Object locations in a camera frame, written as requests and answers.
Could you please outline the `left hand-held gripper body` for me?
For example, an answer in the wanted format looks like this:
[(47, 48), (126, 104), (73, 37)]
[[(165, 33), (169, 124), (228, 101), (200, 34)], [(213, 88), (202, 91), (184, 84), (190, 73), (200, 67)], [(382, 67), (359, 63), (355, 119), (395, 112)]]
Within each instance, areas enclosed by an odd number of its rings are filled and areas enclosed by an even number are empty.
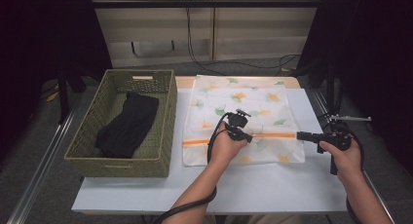
[(248, 116), (249, 114), (245, 113), (241, 109), (237, 109), (236, 113), (228, 114), (228, 123), (226, 124), (226, 130), (233, 140), (239, 141), (243, 138), (243, 128), (247, 124), (246, 117)]

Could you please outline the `light wooden post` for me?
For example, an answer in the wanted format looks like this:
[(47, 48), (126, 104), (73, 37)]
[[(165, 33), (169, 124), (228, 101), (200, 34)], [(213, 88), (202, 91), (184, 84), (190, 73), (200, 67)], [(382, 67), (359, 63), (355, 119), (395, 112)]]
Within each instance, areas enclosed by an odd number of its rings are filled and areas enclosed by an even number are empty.
[(216, 17), (216, 8), (212, 8), (211, 9), (211, 39), (210, 39), (210, 58), (211, 58), (211, 60), (215, 60), (215, 42), (216, 42), (215, 17)]

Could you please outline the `person's left hand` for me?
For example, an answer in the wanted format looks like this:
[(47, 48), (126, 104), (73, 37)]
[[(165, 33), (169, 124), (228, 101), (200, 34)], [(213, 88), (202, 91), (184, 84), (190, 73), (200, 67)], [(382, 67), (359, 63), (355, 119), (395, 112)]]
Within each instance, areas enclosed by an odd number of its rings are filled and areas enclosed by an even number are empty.
[(212, 145), (211, 157), (208, 164), (210, 166), (226, 168), (246, 145), (246, 141), (233, 140), (229, 136), (225, 124), (221, 123)]

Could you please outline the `person's right hand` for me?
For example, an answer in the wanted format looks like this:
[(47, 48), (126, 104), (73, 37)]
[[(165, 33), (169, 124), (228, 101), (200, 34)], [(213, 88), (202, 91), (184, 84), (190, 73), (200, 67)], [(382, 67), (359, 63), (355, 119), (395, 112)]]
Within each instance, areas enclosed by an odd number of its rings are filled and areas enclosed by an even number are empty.
[(344, 184), (349, 184), (352, 180), (361, 177), (361, 155), (357, 142), (352, 138), (350, 148), (341, 151), (334, 145), (322, 141), (320, 147), (331, 154), (337, 167), (339, 180)]

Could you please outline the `black garment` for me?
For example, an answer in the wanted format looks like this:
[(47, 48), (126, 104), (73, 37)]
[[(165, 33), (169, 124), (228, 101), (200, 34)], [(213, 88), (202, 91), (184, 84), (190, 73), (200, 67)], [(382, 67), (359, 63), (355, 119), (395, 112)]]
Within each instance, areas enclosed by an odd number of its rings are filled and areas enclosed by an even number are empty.
[(123, 109), (96, 136), (95, 147), (105, 157), (131, 159), (151, 130), (159, 99), (139, 93), (127, 93)]

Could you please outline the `black horizontal metal bar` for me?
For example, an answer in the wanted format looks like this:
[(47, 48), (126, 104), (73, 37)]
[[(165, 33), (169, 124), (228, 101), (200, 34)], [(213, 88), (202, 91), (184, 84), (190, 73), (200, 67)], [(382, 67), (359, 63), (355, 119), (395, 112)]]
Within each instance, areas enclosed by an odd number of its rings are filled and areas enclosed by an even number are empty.
[(320, 0), (135, 0), (93, 1), (97, 9), (121, 8), (317, 8)]

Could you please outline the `green woven basket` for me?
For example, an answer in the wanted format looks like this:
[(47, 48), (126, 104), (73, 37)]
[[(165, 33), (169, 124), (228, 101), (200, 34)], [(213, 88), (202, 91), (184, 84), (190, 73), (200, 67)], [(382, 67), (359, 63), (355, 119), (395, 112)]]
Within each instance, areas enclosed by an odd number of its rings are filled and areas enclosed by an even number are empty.
[[(159, 100), (152, 129), (130, 158), (108, 158), (95, 147), (99, 130), (122, 109), (128, 93)], [(167, 177), (173, 142), (177, 86), (172, 70), (111, 69), (64, 155), (85, 177)]]

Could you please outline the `dark curtain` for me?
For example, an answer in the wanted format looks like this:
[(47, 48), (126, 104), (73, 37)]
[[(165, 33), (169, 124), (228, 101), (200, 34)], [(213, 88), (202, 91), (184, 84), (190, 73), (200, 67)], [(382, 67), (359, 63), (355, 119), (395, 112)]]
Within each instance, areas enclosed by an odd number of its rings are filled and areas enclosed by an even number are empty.
[(320, 0), (298, 69), (317, 87), (333, 69), (413, 175), (413, 0)]
[(0, 0), (0, 163), (40, 100), (43, 84), (100, 80), (112, 67), (92, 0)]

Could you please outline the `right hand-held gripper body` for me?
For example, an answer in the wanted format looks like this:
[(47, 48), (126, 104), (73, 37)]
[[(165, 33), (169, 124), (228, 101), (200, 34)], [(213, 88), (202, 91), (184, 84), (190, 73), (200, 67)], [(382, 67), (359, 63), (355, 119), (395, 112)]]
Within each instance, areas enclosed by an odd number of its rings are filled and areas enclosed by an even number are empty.
[(358, 146), (360, 147), (360, 150), (363, 150), (362, 143), (359, 141), (356, 134), (348, 128), (347, 126), (348, 121), (370, 122), (371, 118), (370, 117), (362, 118), (362, 117), (331, 115), (329, 117), (329, 125), (330, 125), (331, 132), (323, 133), (319, 137), (318, 141), (316, 141), (319, 153), (325, 152), (325, 150), (319, 146), (320, 141), (329, 142), (330, 144), (334, 145), (338, 149), (342, 151), (346, 151), (350, 148), (351, 141), (354, 139), (356, 143), (358, 144)]

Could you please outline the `black metal stand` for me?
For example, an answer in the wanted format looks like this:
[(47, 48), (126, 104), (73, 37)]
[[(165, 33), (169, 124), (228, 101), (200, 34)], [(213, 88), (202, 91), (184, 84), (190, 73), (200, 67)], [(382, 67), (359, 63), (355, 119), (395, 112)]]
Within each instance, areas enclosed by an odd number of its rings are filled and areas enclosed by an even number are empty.
[(326, 79), (326, 103), (328, 114), (334, 113), (334, 66), (328, 63), (328, 76)]
[(82, 93), (86, 84), (81, 77), (81, 66), (77, 63), (63, 64), (57, 73), (58, 94), (60, 102), (60, 120), (62, 124), (69, 114), (67, 87), (74, 93)]

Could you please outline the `leaf print mesh laundry bag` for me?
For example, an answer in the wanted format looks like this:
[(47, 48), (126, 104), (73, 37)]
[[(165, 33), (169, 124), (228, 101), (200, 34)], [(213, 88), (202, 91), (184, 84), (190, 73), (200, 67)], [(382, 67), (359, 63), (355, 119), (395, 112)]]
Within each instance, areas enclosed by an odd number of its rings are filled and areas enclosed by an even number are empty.
[(252, 140), (232, 161), (234, 165), (305, 161), (282, 80), (199, 75), (192, 86), (183, 129), (182, 160), (186, 167), (207, 163), (207, 144), (218, 122), (228, 123), (228, 114), (237, 109), (249, 114), (243, 132)]

